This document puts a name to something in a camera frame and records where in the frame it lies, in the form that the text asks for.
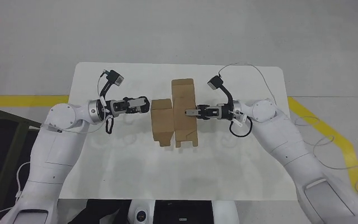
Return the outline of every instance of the white device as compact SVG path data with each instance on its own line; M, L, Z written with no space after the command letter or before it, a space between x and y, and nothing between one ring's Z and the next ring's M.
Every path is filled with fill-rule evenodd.
M57 223L57 202L63 183L76 164L90 124L103 124L107 118L120 114L147 113L149 101L145 96L137 99L105 101L112 84L120 85L121 75L104 70L108 82L100 93L101 100L92 100L83 106L58 104L53 106L41 126L32 147L30 174L14 207L1 219L8 223ZM113 121L106 131L111 132Z
M117 78L111 78L114 84ZM299 204L312 223L358 223L358 195L340 179L323 171L318 160L306 150L297 127L272 101L260 100L246 105L232 100L222 80L213 78L210 83L211 87L220 88L228 95L228 103L198 105L196 110L187 110L186 115L236 120L232 124L238 125L246 123L261 146L291 176ZM25 188L0 224L56 223L59 194L81 153L86 137L83 133L88 131L90 124L103 122L106 110L113 116L145 113L149 110L149 102L146 98L140 99L106 101L103 111L100 100L82 107L54 106L32 148L30 176ZM77 131L81 133L65 132L74 128L79 128ZM154 200L133 200L128 214L130 223L152 224L155 204ZM212 201L212 208L215 224L239 223L234 202Z
M232 99L219 76L209 82L228 97L227 104L198 105L186 115L199 119L231 120L230 131L245 137L251 131L263 149L283 165L296 186L298 202L312 223L358 223L358 195L339 178L324 171L321 163L308 152L298 128L271 100L243 102ZM250 130L243 136L234 134L233 124Z

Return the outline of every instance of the brown cardboard box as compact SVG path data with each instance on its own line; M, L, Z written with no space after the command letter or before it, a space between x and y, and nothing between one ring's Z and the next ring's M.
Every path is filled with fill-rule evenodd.
M191 141L198 146L196 117L186 116L185 110L196 109L194 80L192 78L172 80L175 147L181 142Z
M152 100L150 110L154 141L161 147L170 146L174 133L174 117L171 99Z

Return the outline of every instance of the white table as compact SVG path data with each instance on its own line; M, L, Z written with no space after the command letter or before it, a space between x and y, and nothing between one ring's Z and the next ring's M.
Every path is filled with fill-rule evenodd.
M171 98L171 80L193 78L196 104L226 102L206 83L222 66L181 64L79 63L69 102L98 98L96 83L103 69L124 76L107 100L125 96ZM278 106L289 114L284 76L277 67L259 67ZM253 67L230 66L222 71L224 86L234 99L271 97ZM183 143L160 147L153 140L150 113L122 115L113 134L104 129L88 134L82 154L68 175L60 198L296 200L294 184L284 168L261 148L253 135L236 138L229 121L198 120L199 146ZM244 133L246 129L235 129Z

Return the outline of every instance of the white cable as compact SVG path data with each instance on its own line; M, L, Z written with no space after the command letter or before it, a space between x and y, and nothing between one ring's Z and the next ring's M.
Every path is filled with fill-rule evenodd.
M233 65L235 65L235 64L238 64L238 65L241 65L241 66L251 66L251 67L254 67L254 68L260 73L260 75L261 75L263 81L265 82L265 85L266 85L267 89L269 90L269 92L270 92L272 98L274 99L275 104L277 104L277 103L276 103L276 98L275 98L274 94L272 93L271 89L269 88L269 85L267 84L265 77L263 76L262 72L261 72L256 66L254 66L253 64L249 64L249 63L246 63L246 62L237 62L237 63L228 64L227 66L222 67L222 68L218 71L219 77L221 77L220 72L221 72L224 68L229 67L229 66L233 66Z
M20 195L21 195L21 185L20 185L20 180L19 180L19 178L18 178L18 175L19 175L19 173L20 173L20 170L21 170L21 168L23 167L23 166L25 166L26 164L29 164L30 162L24 162L23 164L21 164L21 166L17 169L17 172L16 172L16 181L17 181L17 193L16 193L16 199L15 199L15 204L14 204L14 206L16 205L16 203L17 203L17 201L19 200L19 198L20 198ZM7 211L7 210L10 210L11 208L13 208L13 207L10 207L10 208L5 208L5 209L3 209L3 210L1 210L0 212L4 212L4 211Z
M26 164L29 164L30 162L25 162L25 163L23 163L19 168L18 168L18 170L17 170L17 172L16 172L16 181L17 181L17 193L16 193L16 200L15 200L15 204L16 204L16 202L19 200L19 198L20 198L20 194L21 194L21 186L20 186L20 179L18 178L18 175L19 175L19 173L20 173L20 170L21 170L21 168L23 167L23 166L25 166Z
M297 120L298 120L298 119L303 119L303 118L316 119L317 122L314 123L314 124L297 124ZM320 120L319 118L314 117L314 116L301 116L301 117L295 119L294 124L295 124L296 126L306 127L306 126L316 125L316 124L318 124L319 122L321 122L321 120ZM321 143L323 140L325 140L325 139L328 139L329 141L326 142L326 143L320 144L320 143ZM326 167L326 168L329 168L329 169L332 169L332 170L349 170L349 169L358 168L358 165L349 166L349 167L333 167L333 166L328 166L328 165L326 165L324 162L322 162L322 161L317 157L317 155L314 153L316 147L317 147L317 146L326 146L326 145L332 143L334 140L335 140L335 136L330 135L330 136L324 136L323 138L321 138L320 140L318 140L315 144L310 144L310 143L308 143L308 142L306 142L306 141L304 141L304 143L306 143L306 144L308 144L308 145L310 145L310 146L313 146L313 149L312 149L312 154L313 154L313 156L318 160L318 162L319 162L320 164L322 164L322 165L323 165L324 167ZM355 190L358 192L358 181L355 183L354 188L355 188Z
M99 77L99 79L98 79L98 82L97 82L97 94L98 94L98 97L99 97L99 98L101 98L101 96L100 96L100 80L101 80L101 78L102 78L102 75L100 75L100 77ZM103 102L102 102L101 100L100 100L100 102L101 102L102 107L103 107L103 117L104 117L104 119L103 119L103 122L101 123L101 125L100 125L97 129L95 129L95 130L92 130L92 131L90 131L90 132L75 132L75 131L73 131L73 130L60 129L60 128L54 127L54 126L52 126L52 125L49 125L49 124L44 124L44 125L48 125L48 126L50 126L50 127L52 127L52 128L55 128L55 129L57 129L57 130L61 130L62 132L69 132L69 133L76 133L76 134L89 134L89 133L96 132L96 131L98 131L99 129L102 128L102 126L104 125L104 123L105 123L108 119L113 118L112 115L110 115L110 116L108 116L108 117L106 118L106 109L105 109L105 106L104 106L104 104L103 104Z
M5 209L1 210L0 212L4 212L4 211L7 211L7 210L10 210L11 208L13 208L13 207L5 208Z

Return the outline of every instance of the black cable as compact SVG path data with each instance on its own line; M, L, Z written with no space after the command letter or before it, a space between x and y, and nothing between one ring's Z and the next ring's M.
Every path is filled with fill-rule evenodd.
M238 138L243 138L243 137L248 136L248 135L251 133L251 131L252 131L252 120L251 120L250 117L247 117L247 119L250 121L250 130L249 130L246 134L244 134L243 136L238 136L237 134L235 134L235 133L231 130L231 127L233 126L234 122L231 122L231 123L230 123L229 131L231 132L231 134L234 135L234 136L236 136L236 137L238 137Z
M225 95L228 97L228 104L233 106L233 96L231 95L231 93L229 92L229 90L227 90L223 85L221 85L219 87L224 93Z

